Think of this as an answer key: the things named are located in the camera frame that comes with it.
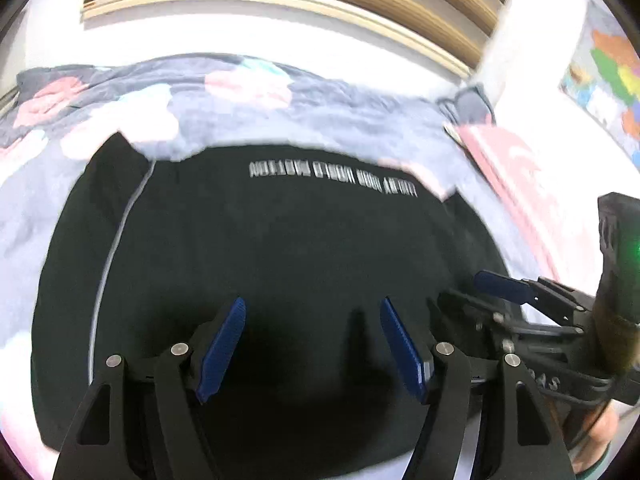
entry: white piping stripe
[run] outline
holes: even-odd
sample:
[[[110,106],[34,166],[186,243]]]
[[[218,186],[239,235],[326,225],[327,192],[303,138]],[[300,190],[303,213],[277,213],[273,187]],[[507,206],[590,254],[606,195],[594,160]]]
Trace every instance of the white piping stripe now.
[[[111,243],[111,249],[109,249],[109,253],[107,254],[107,259],[104,263],[104,268],[102,269],[102,276],[100,277],[100,285],[98,286],[98,292],[95,295],[95,304],[94,304],[94,316],[91,319],[91,333],[89,336],[89,359],[87,362],[87,369],[89,372],[89,384],[91,384],[94,380],[94,352],[95,352],[95,333],[98,329],[98,314],[100,313],[100,304],[102,303],[102,295],[104,294],[104,287],[107,284],[107,277],[109,275],[109,270],[111,269],[111,263],[113,261],[113,257],[115,256],[116,250],[118,249],[118,244],[120,243],[120,238],[122,237],[122,232],[124,231],[124,224],[127,222],[127,217],[131,212],[136,200],[140,197],[142,192],[145,189],[146,183],[151,178],[152,173],[154,172],[154,168],[156,166],[156,162],[153,161],[151,166],[145,173],[145,176],[140,181],[138,188],[133,192],[133,195],[129,198],[129,202],[127,202],[127,206],[124,208],[124,213],[122,214],[122,219],[120,220],[120,225],[118,226],[118,230],[116,231],[116,235],[113,238],[113,242]]]

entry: bed sheet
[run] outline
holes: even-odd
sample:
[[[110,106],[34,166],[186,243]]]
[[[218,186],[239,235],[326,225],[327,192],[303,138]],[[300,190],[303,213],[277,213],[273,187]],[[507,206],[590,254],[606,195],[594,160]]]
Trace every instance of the bed sheet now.
[[[148,158],[291,143],[401,168],[441,198],[457,189],[487,225],[512,276],[540,274],[499,197],[444,132],[450,114],[425,99],[260,59],[204,54],[115,68],[33,69],[18,76],[18,89],[0,120],[0,377],[15,378],[0,387],[0,430],[34,478],[51,478],[56,460],[34,444],[40,441],[28,370],[38,279],[69,191],[116,131]],[[358,477],[400,478],[408,457]]]

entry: gray cloth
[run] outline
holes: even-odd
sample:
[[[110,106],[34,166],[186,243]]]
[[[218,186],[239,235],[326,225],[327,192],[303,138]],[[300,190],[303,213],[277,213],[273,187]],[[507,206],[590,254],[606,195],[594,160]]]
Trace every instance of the gray cloth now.
[[[225,72],[238,73],[226,80]],[[207,80],[213,81],[213,91],[204,85],[211,74],[213,79]],[[37,92],[63,77],[75,77],[87,87],[47,120],[14,128],[20,106],[26,103],[28,108]],[[443,131],[447,117],[424,99],[385,95],[240,56],[177,56],[119,68],[34,69],[19,75],[17,105],[0,120],[0,147],[11,146],[34,129],[43,130],[48,139],[38,156],[0,185],[0,316],[4,320],[0,346],[18,331],[30,329],[53,229],[86,165],[85,160],[65,156],[60,140],[104,105],[126,102],[131,92],[154,85],[170,91],[164,111],[177,118],[179,131],[171,140],[134,145],[149,158],[181,160],[207,146],[288,142],[366,161],[393,158],[419,163],[444,188],[457,188],[477,211],[512,276],[539,275],[530,249],[502,203]],[[265,85],[272,85],[273,92],[265,93]],[[461,105],[456,105],[459,115],[466,113]],[[38,106],[43,106],[42,96]],[[145,110],[140,112],[143,121]]]

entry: black garment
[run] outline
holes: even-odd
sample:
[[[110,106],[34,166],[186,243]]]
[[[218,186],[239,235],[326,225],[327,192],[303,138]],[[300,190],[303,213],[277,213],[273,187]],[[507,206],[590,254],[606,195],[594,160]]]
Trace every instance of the black garment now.
[[[116,134],[69,196],[40,279],[33,398],[49,446],[62,444],[87,387],[100,277],[137,195],[94,364],[159,354],[244,298],[245,332],[201,410],[227,479],[333,476],[412,449],[426,409],[399,380],[380,301],[428,323],[440,291],[469,291],[479,269],[506,272],[458,195],[441,203],[401,171],[291,146],[152,163]]]

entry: gray blanket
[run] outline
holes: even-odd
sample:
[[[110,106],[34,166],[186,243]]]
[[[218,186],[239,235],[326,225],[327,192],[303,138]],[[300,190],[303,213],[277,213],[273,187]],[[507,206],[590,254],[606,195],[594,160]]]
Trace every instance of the gray blanket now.
[[[288,142],[400,166],[436,193],[457,188],[514,277],[539,274],[498,197],[444,132],[452,116],[465,116],[452,114],[451,104],[441,110],[239,56],[34,69],[18,76],[18,88],[17,103],[0,120],[0,348],[30,329],[40,270],[69,190],[117,130],[149,158]]]

